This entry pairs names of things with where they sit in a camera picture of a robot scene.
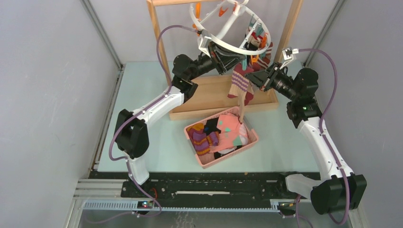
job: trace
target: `pink plastic basket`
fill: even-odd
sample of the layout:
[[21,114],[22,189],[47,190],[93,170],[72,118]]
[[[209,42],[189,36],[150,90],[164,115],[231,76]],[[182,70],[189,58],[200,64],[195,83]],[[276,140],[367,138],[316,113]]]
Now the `pink plastic basket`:
[[214,154],[213,154],[213,153],[208,153],[208,154],[203,155],[203,156],[197,155],[197,153],[196,153],[194,147],[192,146],[192,143],[190,142],[190,138],[189,138],[189,135],[188,135],[188,133],[187,133],[187,131],[186,131],[186,128],[188,128],[188,127],[190,127],[190,126],[193,126],[193,125],[195,125],[195,124],[198,124],[198,123],[206,124],[206,123],[207,123],[207,120],[212,119],[212,118],[219,117],[221,114],[228,114],[228,113],[231,113],[231,114],[234,114],[234,115],[236,115],[236,116],[239,116],[239,111],[240,111],[240,108],[239,108],[239,107],[237,107],[237,106],[236,106],[236,107],[232,107],[232,108],[230,108],[230,109],[227,109],[227,110],[225,110],[225,111],[222,111],[222,112],[220,112],[220,113],[217,113],[217,114],[215,114],[215,115],[212,115],[212,116],[210,116],[210,117],[207,117],[207,118],[205,118],[205,119],[203,119],[203,120],[200,120],[200,121],[198,121],[198,122],[195,122],[195,123],[193,123],[193,124],[191,124],[191,125],[185,127],[185,129],[184,129],[185,136],[186,136],[186,138],[189,140],[189,143],[190,143],[190,145],[191,145],[191,147],[192,147],[192,150],[193,150],[194,156],[196,157],[197,162],[200,164],[200,166],[203,167],[203,169],[206,169],[206,168],[208,168],[208,167],[210,167],[210,166],[212,166],[212,165],[214,165],[214,164],[217,164],[217,163],[221,162],[222,160],[228,159],[228,158],[230,158],[230,157],[232,157],[232,156],[234,156],[234,155],[236,155],[236,154],[239,154],[239,153],[241,153],[241,152],[243,152],[243,151],[245,151],[245,150],[251,148],[252,146],[254,146],[254,145],[259,141],[259,137],[258,137],[258,135],[256,134],[255,130],[254,130],[253,128],[251,128],[251,126],[248,124],[248,122],[247,122],[246,119],[244,118],[244,121],[243,121],[243,122],[245,123],[246,130],[247,130],[247,132],[248,132],[249,143],[248,143],[246,146],[242,146],[242,148],[240,148],[240,149],[238,149],[238,150],[235,150],[235,151],[233,151],[233,152],[230,152],[230,153],[228,153],[228,154],[226,154],[226,155],[224,155],[224,156],[222,156],[222,157],[220,157],[220,158],[218,158],[218,159],[214,159]]

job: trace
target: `gray wall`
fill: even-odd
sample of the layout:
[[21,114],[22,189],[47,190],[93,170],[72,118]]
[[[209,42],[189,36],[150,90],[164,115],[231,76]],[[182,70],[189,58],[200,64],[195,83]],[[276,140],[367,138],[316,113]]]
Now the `gray wall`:
[[[326,118],[348,164],[368,187],[363,205],[374,228],[402,227],[403,1],[347,1],[321,49],[336,62],[338,91]],[[333,88],[327,60],[317,55],[322,107]]]
[[[154,30],[146,0],[91,0],[91,2],[122,62],[157,61]],[[273,53],[276,52],[280,41],[291,2],[292,0],[250,0],[247,4],[268,27],[274,44]],[[219,1],[202,3],[201,17],[215,8],[217,3]],[[312,47],[335,3],[336,0],[304,0],[290,45],[299,48]],[[193,24],[188,4],[161,6],[156,10],[161,29],[175,24],[189,27]],[[230,16],[229,11],[222,16],[226,17],[224,20],[219,20],[217,15],[212,16],[205,24],[205,28],[217,34],[217,28],[222,28],[222,24]],[[224,40],[239,45],[249,21],[250,16],[247,14],[238,18]],[[171,29],[164,34],[163,40],[168,60],[173,60],[181,53],[191,58],[196,58],[200,53],[195,34],[188,31]]]
[[0,227],[62,227],[117,68],[80,1],[0,5]]

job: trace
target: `table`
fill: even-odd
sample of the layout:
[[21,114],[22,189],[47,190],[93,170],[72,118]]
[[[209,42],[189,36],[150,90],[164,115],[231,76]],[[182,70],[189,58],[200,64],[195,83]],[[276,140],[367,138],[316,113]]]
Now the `table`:
[[[295,76],[300,62],[288,66],[288,74]],[[123,109],[132,111],[150,102],[166,88],[164,73],[158,62],[127,63],[117,95],[106,141],[98,166],[99,172],[125,172],[124,160],[111,161],[109,144],[115,130],[117,115]],[[260,140],[251,149],[224,160],[207,169],[198,165],[183,129],[198,119],[171,121],[165,115],[148,129],[150,146],[144,154],[151,172],[318,172],[312,152],[303,135],[294,128],[286,113],[287,98],[277,94],[277,110],[246,113],[250,125]],[[113,156],[122,155],[115,144]]]

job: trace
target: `wooden frame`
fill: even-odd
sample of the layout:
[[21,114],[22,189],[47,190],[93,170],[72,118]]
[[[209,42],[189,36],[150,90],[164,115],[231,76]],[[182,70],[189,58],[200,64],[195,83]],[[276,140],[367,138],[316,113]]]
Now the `wooden frame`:
[[[217,0],[146,0],[148,11],[150,13],[151,22],[153,24],[155,38],[157,39],[161,33],[160,25],[158,22],[157,12],[155,7],[158,6],[167,6],[167,5],[176,5],[176,4],[186,4],[186,3],[195,3],[195,2],[207,2],[207,1],[217,1]],[[281,34],[281,39],[277,47],[276,55],[274,56],[275,62],[280,62],[282,59],[281,51],[282,49],[288,46],[288,42],[291,38],[292,32],[294,30],[295,23],[297,21],[299,11],[301,10],[302,3],[304,0],[293,0],[291,3],[290,10],[288,12],[287,20],[283,28],[283,32]],[[163,40],[160,40],[159,51],[163,66],[166,69],[169,69],[168,60],[165,53],[165,48],[163,45]],[[276,94],[271,89],[267,95],[268,102],[266,104],[256,104],[251,106],[246,106],[246,111],[263,111],[269,109],[275,109],[278,107],[278,100]],[[183,112],[176,112],[172,110],[170,112],[170,118],[172,120],[180,120],[180,119],[189,119],[189,118],[200,118],[206,117],[209,115],[214,114],[213,112],[220,112],[222,109],[226,109],[227,107],[221,108],[210,108],[204,110],[197,110],[197,111],[183,111]]]

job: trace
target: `purple cable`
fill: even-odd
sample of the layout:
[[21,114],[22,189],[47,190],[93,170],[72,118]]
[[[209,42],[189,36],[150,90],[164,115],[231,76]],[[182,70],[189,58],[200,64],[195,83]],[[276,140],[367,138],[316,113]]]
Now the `purple cable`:
[[307,217],[305,217],[305,216],[302,216],[302,215],[298,215],[297,216],[297,212],[295,213],[295,216],[294,215],[284,215],[283,213],[279,213],[284,219],[291,219],[291,218],[297,218],[297,219],[303,219],[303,220],[305,220],[305,221],[307,221],[307,223],[311,226],[311,228],[314,228],[314,225],[312,225],[312,223],[311,223],[311,221],[309,221],[309,219],[307,218]]
[[298,228],[299,226],[299,214],[298,214],[298,205],[299,205],[299,201],[301,200],[301,195],[298,194],[297,198],[295,199],[295,217],[297,217],[297,226]]
[[[185,29],[185,30],[188,30],[188,31],[191,31],[191,32],[197,32],[197,30],[195,30],[195,29],[193,29],[193,28],[185,27],[185,26],[182,26],[182,25],[171,25],[171,26],[168,26],[168,27],[164,28],[164,29],[161,31],[160,35],[158,36],[158,39],[157,39],[157,48],[156,48],[156,50],[157,50],[158,62],[160,63],[162,69],[164,70],[165,77],[167,78],[167,81],[169,81],[169,82],[171,81],[171,77],[169,76],[168,70],[165,69],[165,67],[163,66],[163,63],[162,63],[162,60],[161,60],[161,57],[160,57],[160,51],[159,51],[159,48],[158,48],[158,47],[159,47],[159,45],[160,45],[160,40],[161,40],[161,37],[162,37],[163,33],[166,32],[166,31],[169,30],[169,29],[172,29],[172,28],[182,28],[182,29]],[[164,95],[169,94],[169,92],[171,91],[171,88],[172,88],[172,85],[169,84],[168,90],[165,92]],[[147,107],[145,107],[143,110],[141,110],[141,111],[139,111],[138,113],[134,114],[132,117],[130,117],[128,120],[126,120],[126,121],[117,129],[117,131],[115,132],[115,134],[114,134],[114,136],[113,136],[113,138],[112,138],[111,144],[109,145],[109,153],[108,153],[109,159],[111,159],[112,161],[118,161],[118,160],[121,160],[121,159],[126,159],[125,156],[121,156],[121,157],[118,157],[118,158],[114,158],[114,157],[112,156],[112,149],[113,149],[113,145],[114,145],[114,143],[115,143],[115,141],[116,141],[117,136],[118,136],[119,133],[123,130],[123,128],[126,127],[126,125],[128,125],[128,124],[129,124],[132,120],[134,120],[136,117],[138,117],[138,116],[142,113],[142,111],[147,111],[150,107],[152,107],[152,106],[155,105],[156,103],[160,102],[160,101],[165,97],[164,95],[161,96],[160,98],[158,98],[157,100],[155,100],[154,102],[152,102],[150,105],[148,105]],[[161,207],[160,203],[159,203],[156,199],[154,199],[152,196],[150,196],[147,192],[145,192],[145,191],[141,188],[141,186],[135,181],[135,179],[134,179],[134,177],[133,177],[132,170],[130,169],[129,162],[126,162],[126,166],[127,166],[127,170],[128,170],[128,173],[129,173],[129,177],[130,177],[130,179],[133,181],[133,183],[136,185],[136,187],[137,187],[145,196],[147,196],[147,197],[149,197],[150,199],[152,199],[152,200],[158,205],[158,207],[159,207],[159,209],[160,209],[157,214],[153,214],[153,215],[140,215],[140,214],[137,214],[137,216],[140,216],[140,217],[154,217],[154,216],[159,215],[159,214],[162,212],[162,207]],[[115,215],[115,216],[113,216],[113,217],[111,217],[111,218],[108,218],[108,219],[105,219],[105,220],[102,220],[102,221],[98,221],[98,222],[92,222],[92,221],[87,220],[86,218],[85,218],[85,220],[86,220],[86,222],[88,222],[88,223],[92,223],[92,224],[101,224],[101,223],[105,223],[105,222],[108,222],[108,221],[110,221],[110,220],[113,220],[113,219],[115,219],[115,218],[117,218],[117,217],[119,217],[119,216],[131,214],[131,213],[132,213],[131,211],[123,212],[123,213],[121,213],[121,214]]]
[[[303,52],[303,51],[319,52],[322,55],[324,55],[330,61],[330,63],[332,64],[332,68],[333,68],[333,71],[335,73],[335,85],[333,87],[333,92],[332,92],[332,96],[330,97],[329,103],[327,104],[325,110],[323,111],[322,117],[320,117],[319,129],[320,129],[320,133],[323,136],[323,139],[326,142],[326,145],[328,146],[328,148],[330,149],[333,157],[335,158],[336,164],[338,165],[338,167],[341,167],[341,162],[340,162],[339,158],[337,157],[335,150],[333,149],[332,145],[330,144],[329,140],[327,139],[327,136],[325,134],[323,134],[323,120],[324,120],[324,117],[325,117],[327,111],[329,110],[329,107],[331,106],[331,104],[333,102],[333,99],[334,99],[335,94],[336,94],[336,89],[337,89],[337,70],[336,70],[336,65],[333,62],[332,58],[326,52],[324,52],[322,50],[313,49],[313,48],[307,48],[307,49],[300,49],[299,51],[300,52]],[[341,172],[341,175],[343,176],[344,185],[345,185],[345,211],[344,211],[343,219],[340,222],[336,221],[336,219],[333,217],[332,214],[329,214],[329,216],[336,224],[343,225],[343,224],[345,224],[345,222],[348,219],[348,211],[350,210],[350,187],[348,185],[347,175],[345,174],[344,169],[340,168],[340,172]]]
[[84,216],[84,220],[85,220],[85,222],[91,223],[91,224],[102,224],[102,223],[106,223],[106,222],[109,222],[109,221],[111,221],[111,220],[114,220],[115,218],[117,218],[117,217],[119,217],[119,216],[122,216],[122,215],[129,215],[129,214],[131,214],[131,213],[132,213],[131,211],[126,211],[126,212],[117,214],[117,215],[115,215],[115,216],[112,216],[112,217],[110,217],[110,218],[107,218],[107,219],[105,219],[105,220],[96,221],[96,222],[90,221],[90,220],[87,219],[86,216]]

